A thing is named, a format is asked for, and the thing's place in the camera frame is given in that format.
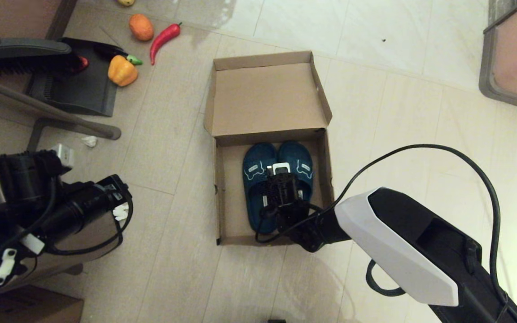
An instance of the broom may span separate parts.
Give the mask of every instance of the broom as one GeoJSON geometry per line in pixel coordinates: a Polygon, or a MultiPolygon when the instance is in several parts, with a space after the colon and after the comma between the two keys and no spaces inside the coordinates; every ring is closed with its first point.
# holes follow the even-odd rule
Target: broom
{"type": "Polygon", "coordinates": [[[69,75],[82,71],[88,61],[59,41],[31,38],[0,39],[0,75],[33,72],[69,75]]]}

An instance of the box lid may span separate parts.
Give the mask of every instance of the box lid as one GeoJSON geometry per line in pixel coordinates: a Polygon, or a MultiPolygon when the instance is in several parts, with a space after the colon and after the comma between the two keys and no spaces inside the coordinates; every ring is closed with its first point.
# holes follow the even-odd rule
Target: box lid
{"type": "Polygon", "coordinates": [[[205,112],[213,137],[320,129],[330,119],[312,52],[214,60],[205,112]]]}

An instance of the white plug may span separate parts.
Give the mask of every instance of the white plug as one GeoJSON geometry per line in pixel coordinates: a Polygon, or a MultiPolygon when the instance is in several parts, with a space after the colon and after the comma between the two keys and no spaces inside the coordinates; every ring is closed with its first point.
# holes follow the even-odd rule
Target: white plug
{"type": "Polygon", "coordinates": [[[73,168],[75,164],[75,152],[72,148],[61,143],[51,147],[57,153],[57,157],[61,160],[63,167],[73,168]]]}

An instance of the open shoe box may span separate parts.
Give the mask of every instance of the open shoe box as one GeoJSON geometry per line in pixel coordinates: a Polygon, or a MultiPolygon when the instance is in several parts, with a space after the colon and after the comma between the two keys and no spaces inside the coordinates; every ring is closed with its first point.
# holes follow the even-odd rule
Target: open shoe box
{"type": "MultiPolygon", "coordinates": [[[[215,59],[205,129],[213,137],[217,244],[263,245],[254,240],[242,182],[242,160],[256,143],[302,143],[314,164],[311,203],[334,201],[326,133],[331,118],[312,52],[215,59]]],[[[271,244],[289,243],[281,238],[271,244]]]]}

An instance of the toy vegetable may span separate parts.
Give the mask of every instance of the toy vegetable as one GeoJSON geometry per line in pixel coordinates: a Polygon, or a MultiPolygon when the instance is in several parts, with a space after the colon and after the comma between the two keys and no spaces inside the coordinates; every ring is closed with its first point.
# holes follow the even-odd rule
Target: toy vegetable
{"type": "Polygon", "coordinates": [[[109,80],[119,86],[127,86],[134,82],[139,76],[137,68],[121,55],[113,57],[107,72],[109,80]]]}
{"type": "Polygon", "coordinates": [[[160,34],[154,39],[153,43],[151,44],[150,49],[150,59],[151,59],[151,65],[154,65],[154,57],[157,55],[158,50],[160,47],[162,47],[167,41],[170,41],[171,39],[177,37],[181,33],[181,27],[180,24],[172,24],[165,28],[164,31],[161,31],[160,34]]]}
{"type": "Polygon", "coordinates": [[[133,33],[136,39],[148,41],[153,38],[153,25],[150,23],[149,18],[140,13],[131,16],[129,28],[131,28],[131,33],[133,33]]]}
{"type": "Polygon", "coordinates": [[[125,7],[132,6],[135,3],[135,0],[117,0],[117,1],[125,7]]]}

